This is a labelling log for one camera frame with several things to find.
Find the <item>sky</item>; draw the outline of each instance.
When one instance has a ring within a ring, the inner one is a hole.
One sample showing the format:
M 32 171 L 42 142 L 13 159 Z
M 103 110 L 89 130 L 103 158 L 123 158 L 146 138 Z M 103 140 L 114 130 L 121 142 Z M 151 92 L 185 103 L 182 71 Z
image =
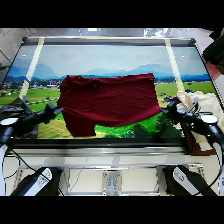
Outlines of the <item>sky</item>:
M 17 58 L 29 64 L 35 47 L 22 46 Z M 207 73 L 196 48 L 173 47 L 173 51 L 181 74 Z M 173 73 L 165 46 L 44 45 L 38 64 L 49 66 L 58 75 L 93 69 L 132 70 L 145 64 L 158 65 L 158 72 Z

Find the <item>beige cloth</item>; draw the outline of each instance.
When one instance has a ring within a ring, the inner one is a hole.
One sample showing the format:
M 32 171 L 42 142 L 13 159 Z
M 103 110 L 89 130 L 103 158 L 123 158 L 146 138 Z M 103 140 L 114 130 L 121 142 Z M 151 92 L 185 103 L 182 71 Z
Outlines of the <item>beige cloth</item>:
M 201 91 L 195 93 L 177 92 L 177 97 L 181 103 L 185 106 L 186 110 L 190 109 L 193 105 L 194 98 L 199 99 L 199 107 L 202 112 L 212 112 L 214 116 L 218 118 L 218 126 L 224 133 L 224 113 L 219 104 L 218 99 L 214 93 L 204 94 Z M 192 132 L 196 139 L 196 142 L 200 145 L 202 151 L 210 150 L 212 147 L 207 142 L 207 139 L 200 134 Z

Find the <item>landscape picture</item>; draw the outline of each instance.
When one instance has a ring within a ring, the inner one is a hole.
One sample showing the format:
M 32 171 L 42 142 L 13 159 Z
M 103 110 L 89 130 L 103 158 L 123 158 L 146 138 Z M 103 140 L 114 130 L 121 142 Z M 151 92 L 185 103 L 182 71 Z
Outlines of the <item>landscape picture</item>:
M 35 46 L 22 46 L 0 90 L 0 106 L 11 103 L 21 91 Z M 173 48 L 185 91 L 204 93 L 215 89 L 194 47 Z M 47 103 L 57 104 L 59 86 L 67 75 L 86 78 L 113 78 L 133 74 L 153 73 L 158 102 L 161 107 L 175 96 L 177 85 L 166 47 L 162 46 L 104 46 L 104 45 L 44 45 L 26 94 L 33 111 L 43 110 Z M 156 116 L 121 127 L 95 126 L 96 136 L 88 138 L 177 138 L 182 136 L 159 113 Z M 73 138 L 68 132 L 63 115 L 49 124 L 40 124 L 38 138 Z

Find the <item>maroon cloth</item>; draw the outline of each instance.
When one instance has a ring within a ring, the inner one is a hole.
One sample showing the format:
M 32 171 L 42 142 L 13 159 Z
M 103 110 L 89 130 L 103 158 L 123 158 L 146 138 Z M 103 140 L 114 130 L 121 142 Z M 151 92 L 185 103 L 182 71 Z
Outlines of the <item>maroon cloth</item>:
M 154 75 L 116 78 L 67 76 L 61 86 L 58 106 L 74 137 L 94 136 L 96 124 L 122 126 L 160 112 Z

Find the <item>floor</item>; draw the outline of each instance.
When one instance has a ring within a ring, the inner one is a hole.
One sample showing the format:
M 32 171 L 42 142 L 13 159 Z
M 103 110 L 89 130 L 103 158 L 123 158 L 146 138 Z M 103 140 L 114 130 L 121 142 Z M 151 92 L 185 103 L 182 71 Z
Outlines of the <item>floor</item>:
M 203 51 L 213 40 L 208 36 L 210 31 L 195 28 L 189 31 L 181 31 L 179 29 L 173 29 L 169 32 L 169 37 L 185 37 L 185 38 L 195 38 L 199 48 Z M 163 35 L 161 29 L 152 28 L 0 28 L 0 48 L 7 54 L 10 59 L 13 59 L 20 44 L 23 36 L 160 36 Z M 9 64 L 6 57 L 0 54 L 0 63 L 3 65 Z M 87 165 L 104 165 L 111 166 L 113 157 L 89 157 L 89 158 L 49 158 L 49 157 L 24 157 L 26 162 L 38 168 L 39 166 L 61 166 L 61 167 L 73 167 L 87 166 Z M 170 164 L 177 161 L 182 161 L 183 163 L 202 163 L 205 172 L 205 180 L 211 183 L 212 180 L 218 173 L 218 165 L 216 156 L 208 157 L 192 157 L 192 156 L 177 156 L 177 155 L 161 155 L 161 156 L 121 156 L 119 157 L 119 165 L 144 165 L 153 163 L 154 165 L 161 165 L 169 162 Z M 18 168 L 18 161 L 16 158 L 6 158 L 4 162 L 4 176 L 10 176 Z M 72 192 L 101 192 L 102 191 L 102 170 L 94 172 L 91 170 L 83 170 L 80 173 L 80 169 L 72 170 L 70 172 L 69 184 L 71 186 L 77 181 L 77 184 L 72 189 Z M 25 177 L 33 171 L 27 169 L 23 172 Z M 122 171 L 123 181 L 122 189 L 123 191 L 150 191 L 156 186 L 155 169 L 134 169 L 134 170 L 124 170 Z M 10 195 L 11 191 L 15 187 L 14 175 L 11 178 L 6 179 L 6 190 L 7 195 Z M 218 192 L 217 183 L 213 185 L 213 190 Z

